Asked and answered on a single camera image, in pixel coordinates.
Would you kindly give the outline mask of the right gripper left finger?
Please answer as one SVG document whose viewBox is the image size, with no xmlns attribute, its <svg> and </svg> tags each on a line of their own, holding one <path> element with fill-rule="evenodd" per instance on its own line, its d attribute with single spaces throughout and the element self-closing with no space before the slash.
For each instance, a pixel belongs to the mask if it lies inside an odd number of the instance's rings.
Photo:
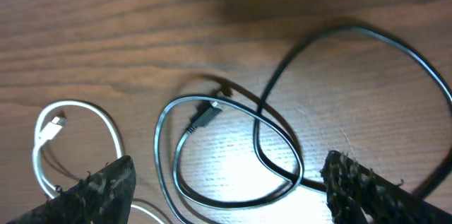
<svg viewBox="0 0 452 224">
<path fill-rule="evenodd" d="M 125 155 L 66 191 L 58 186 L 56 198 L 8 224 L 127 223 L 135 188 L 134 163 Z"/>
</svg>

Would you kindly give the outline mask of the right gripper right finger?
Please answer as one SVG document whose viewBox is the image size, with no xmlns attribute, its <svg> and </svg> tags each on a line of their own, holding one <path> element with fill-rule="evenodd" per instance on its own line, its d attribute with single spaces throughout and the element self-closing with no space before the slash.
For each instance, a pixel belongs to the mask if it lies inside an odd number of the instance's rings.
<svg viewBox="0 0 452 224">
<path fill-rule="evenodd" d="M 321 176 L 334 223 L 451 223 L 451 214 L 409 194 L 346 154 L 330 151 Z"/>
</svg>

